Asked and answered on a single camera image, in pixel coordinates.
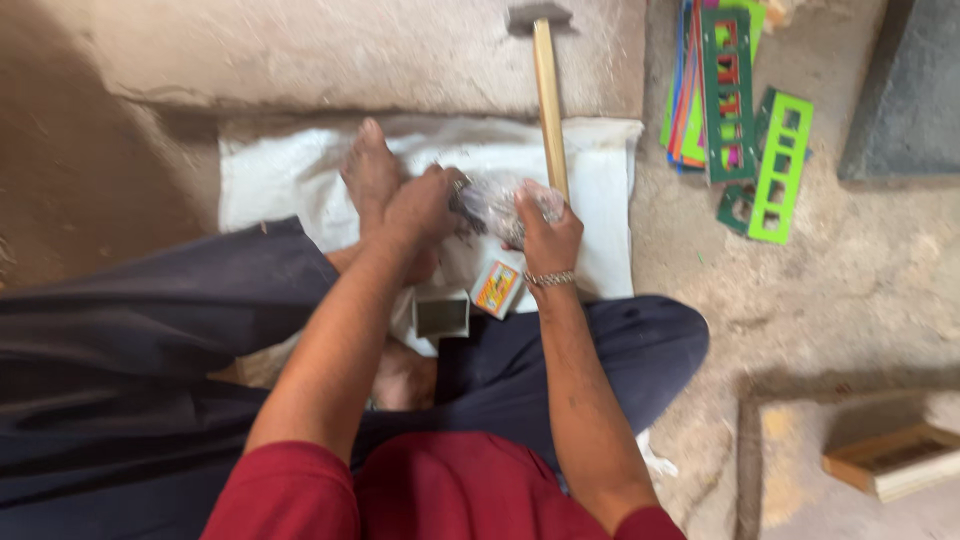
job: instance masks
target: hammer head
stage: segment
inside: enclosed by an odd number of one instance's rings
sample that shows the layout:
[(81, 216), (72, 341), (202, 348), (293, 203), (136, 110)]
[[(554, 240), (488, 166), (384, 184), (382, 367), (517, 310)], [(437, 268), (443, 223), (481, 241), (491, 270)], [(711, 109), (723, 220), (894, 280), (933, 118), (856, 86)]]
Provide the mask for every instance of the hammer head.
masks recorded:
[(513, 36), (530, 36), (534, 31), (534, 22), (539, 19), (550, 21), (550, 31), (569, 28), (573, 13), (560, 6), (547, 2), (518, 6), (507, 10), (507, 32)]

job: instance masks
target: dark blue pants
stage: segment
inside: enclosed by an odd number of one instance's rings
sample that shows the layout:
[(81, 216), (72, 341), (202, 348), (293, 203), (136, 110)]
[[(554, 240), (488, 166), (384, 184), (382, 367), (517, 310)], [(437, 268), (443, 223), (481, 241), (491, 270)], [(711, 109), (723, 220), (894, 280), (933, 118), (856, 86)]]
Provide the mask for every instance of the dark blue pants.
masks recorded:
[[(0, 296), (0, 538), (196, 538), (267, 391), (207, 380), (302, 328), (337, 272), (294, 219)], [(586, 307), (635, 432), (703, 361), (657, 296)], [(365, 413), (353, 467), (415, 430), (485, 430), (558, 469), (536, 313), (441, 342), (437, 406)]]

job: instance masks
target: plastic bag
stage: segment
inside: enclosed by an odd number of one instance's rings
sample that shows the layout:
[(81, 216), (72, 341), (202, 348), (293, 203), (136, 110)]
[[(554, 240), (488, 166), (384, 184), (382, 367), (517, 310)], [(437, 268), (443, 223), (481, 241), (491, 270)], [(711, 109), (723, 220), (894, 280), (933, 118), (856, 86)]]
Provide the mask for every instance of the plastic bag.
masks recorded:
[(522, 187), (533, 197), (547, 223), (564, 217), (564, 196), (560, 191), (507, 172), (467, 176), (456, 193), (457, 210), (478, 233), (489, 232), (510, 247), (522, 250), (525, 230), (514, 204), (514, 194)]

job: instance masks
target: knee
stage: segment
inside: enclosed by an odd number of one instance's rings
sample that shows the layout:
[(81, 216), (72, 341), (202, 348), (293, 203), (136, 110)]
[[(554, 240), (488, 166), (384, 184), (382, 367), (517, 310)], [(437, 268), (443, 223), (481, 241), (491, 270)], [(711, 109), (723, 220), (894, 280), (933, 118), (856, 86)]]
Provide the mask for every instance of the knee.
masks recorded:
[(710, 342), (707, 319), (693, 307), (659, 295), (627, 299), (621, 308), (635, 317), (641, 331), (654, 341), (680, 345), (693, 371), (700, 368)]
[(680, 312), (680, 326), (683, 328), (688, 343), (690, 362), (694, 365), (694, 372), (700, 369), (707, 357), (710, 345), (710, 328), (707, 319), (693, 307), (675, 302)]

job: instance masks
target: red shirt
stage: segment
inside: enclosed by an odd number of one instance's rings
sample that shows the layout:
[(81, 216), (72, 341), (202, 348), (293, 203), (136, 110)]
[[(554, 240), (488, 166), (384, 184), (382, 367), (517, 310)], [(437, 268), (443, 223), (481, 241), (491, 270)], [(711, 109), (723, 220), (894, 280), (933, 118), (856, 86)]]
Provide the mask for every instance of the red shirt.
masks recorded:
[[(280, 442), (233, 468), (203, 538), (420, 540), (610, 538), (530, 449), (489, 433), (409, 433), (377, 448), (353, 479), (329, 450)], [(618, 540), (684, 540), (660, 507)]]

